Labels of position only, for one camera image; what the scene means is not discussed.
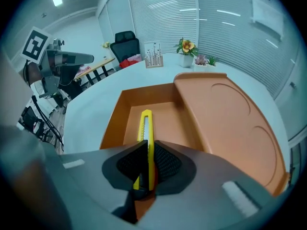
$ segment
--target ceiling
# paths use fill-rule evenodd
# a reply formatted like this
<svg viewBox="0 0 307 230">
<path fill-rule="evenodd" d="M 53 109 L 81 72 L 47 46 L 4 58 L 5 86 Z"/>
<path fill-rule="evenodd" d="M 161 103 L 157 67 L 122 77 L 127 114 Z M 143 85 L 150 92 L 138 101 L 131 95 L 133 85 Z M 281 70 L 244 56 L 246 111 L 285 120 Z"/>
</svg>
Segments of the ceiling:
<svg viewBox="0 0 307 230">
<path fill-rule="evenodd" d="M 54 6 L 52 0 L 24 0 L 20 4 L 1 37 L 10 59 L 24 45 L 24 41 L 33 26 L 43 29 L 62 17 L 98 5 L 98 0 L 62 1 L 63 4 L 58 7 Z"/>
</svg>

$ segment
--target orange flower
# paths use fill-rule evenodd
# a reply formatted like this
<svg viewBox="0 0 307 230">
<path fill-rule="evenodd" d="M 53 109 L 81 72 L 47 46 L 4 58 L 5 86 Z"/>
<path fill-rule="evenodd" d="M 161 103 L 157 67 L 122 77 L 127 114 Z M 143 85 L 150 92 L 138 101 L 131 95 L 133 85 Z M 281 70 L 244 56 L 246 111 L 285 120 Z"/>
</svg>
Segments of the orange flower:
<svg viewBox="0 0 307 230">
<path fill-rule="evenodd" d="M 190 42 L 189 40 L 183 40 L 182 41 L 182 50 L 184 52 L 188 52 L 189 50 L 193 49 L 194 44 Z"/>
</svg>

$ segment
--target white table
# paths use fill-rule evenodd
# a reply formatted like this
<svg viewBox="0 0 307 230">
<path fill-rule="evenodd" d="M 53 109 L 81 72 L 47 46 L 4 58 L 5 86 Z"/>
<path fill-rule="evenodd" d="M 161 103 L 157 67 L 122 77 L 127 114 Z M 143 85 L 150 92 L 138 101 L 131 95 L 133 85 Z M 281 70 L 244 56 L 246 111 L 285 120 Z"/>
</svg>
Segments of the white table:
<svg viewBox="0 0 307 230">
<path fill-rule="evenodd" d="M 67 107 L 65 117 L 65 154 L 98 150 L 113 109 L 122 90 L 171 83 L 190 68 L 178 65 L 177 54 L 164 55 L 164 67 L 146 69 L 142 61 L 116 72 L 84 91 Z M 286 130 L 278 108 L 266 87 L 251 76 L 218 63 L 217 72 L 224 72 L 262 111 L 281 148 L 286 171 L 290 169 L 290 150 Z"/>
</svg>

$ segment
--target yellow utility knife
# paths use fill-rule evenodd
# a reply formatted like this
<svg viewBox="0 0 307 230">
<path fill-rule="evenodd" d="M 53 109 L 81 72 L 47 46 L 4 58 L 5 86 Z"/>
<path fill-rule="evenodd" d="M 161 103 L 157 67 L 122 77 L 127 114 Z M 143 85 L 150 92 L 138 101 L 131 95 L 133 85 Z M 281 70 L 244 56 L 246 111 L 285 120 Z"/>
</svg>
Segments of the yellow utility knife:
<svg viewBox="0 0 307 230">
<path fill-rule="evenodd" d="M 154 188 L 154 127 L 153 113 L 151 110 L 145 110 L 141 114 L 140 126 L 138 132 L 138 141 L 147 140 L 148 144 L 148 186 L 149 191 Z M 133 184 L 133 189 L 139 190 L 140 177 Z"/>
</svg>

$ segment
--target window blinds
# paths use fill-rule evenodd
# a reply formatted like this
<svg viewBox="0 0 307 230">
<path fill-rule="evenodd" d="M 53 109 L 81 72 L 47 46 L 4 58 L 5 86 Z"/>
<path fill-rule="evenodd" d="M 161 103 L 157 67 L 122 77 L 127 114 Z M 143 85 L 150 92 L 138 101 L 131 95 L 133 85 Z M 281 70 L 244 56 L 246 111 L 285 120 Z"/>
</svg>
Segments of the window blinds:
<svg viewBox="0 0 307 230">
<path fill-rule="evenodd" d="M 199 52 L 218 57 L 263 83 L 275 98 L 297 56 L 299 33 L 284 13 L 283 39 L 252 22 L 252 0 L 198 0 Z"/>
<path fill-rule="evenodd" d="M 144 57 L 144 43 L 160 41 L 163 53 L 176 53 L 184 37 L 196 41 L 195 0 L 130 0 L 136 36 Z"/>
</svg>

